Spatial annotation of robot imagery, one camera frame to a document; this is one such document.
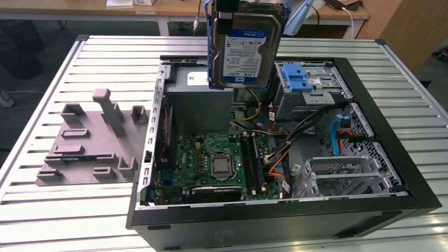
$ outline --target motherboard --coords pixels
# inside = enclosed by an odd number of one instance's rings
[[[264,181],[262,160],[268,151],[264,134],[179,136],[176,169],[160,174],[164,203],[188,203],[190,194],[200,194],[202,200],[204,195],[212,198],[238,195],[234,198],[238,201],[276,199],[276,181]]]

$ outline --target blue latch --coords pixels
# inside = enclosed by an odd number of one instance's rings
[[[298,64],[284,64],[283,74],[287,78],[290,84],[291,92],[311,92],[314,91],[314,86],[310,85],[307,80],[307,72],[302,69]]]

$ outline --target hard disk label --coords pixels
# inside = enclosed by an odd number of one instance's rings
[[[267,42],[264,30],[234,29],[226,36],[223,75],[230,82],[252,82],[259,77],[260,46]]]

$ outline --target green circuit board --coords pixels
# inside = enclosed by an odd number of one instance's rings
[[[256,140],[260,154],[268,154],[270,149],[266,135],[259,135]],[[212,159],[218,156],[227,156],[231,160],[232,174],[224,178],[216,178],[212,174]],[[271,200],[278,198],[279,195],[275,181],[266,185],[266,192],[258,195],[247,193],[240,135],[206,134],[180,136],[178,139],[174,187],[219,185],[240,186],[243,188],[242,200]],[[176,204],[179,203],[178,201],[180,201],[180,198],[175,197],[170,204]]]

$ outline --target floor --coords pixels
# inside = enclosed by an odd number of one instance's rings
[[[159,28],[155,22],[68,22],[68,29],[62,31],[56,21],[36,21],[35,26],[46,43],[46,49],[38,53],[44,72],[30,80],[18,80],[0,67],[0,87],[6,91],[39,91],[46,92],[60,64],[79,34],[96,35],[143,35],[158,36]],[[191,36],[190,23],[170,23],[174,36]],[[204,24],[196,32],[206,36]],[[432,56],[420,72],[420,80],[432,80],[430,92],[448,110],[448,62]],[[11,93],[16,104],[12,108],[0,108],[0,148],[11,149],[20,136],[23,128],[40,102],[42,93]],[[0,151],[0,165],[8,152]]]

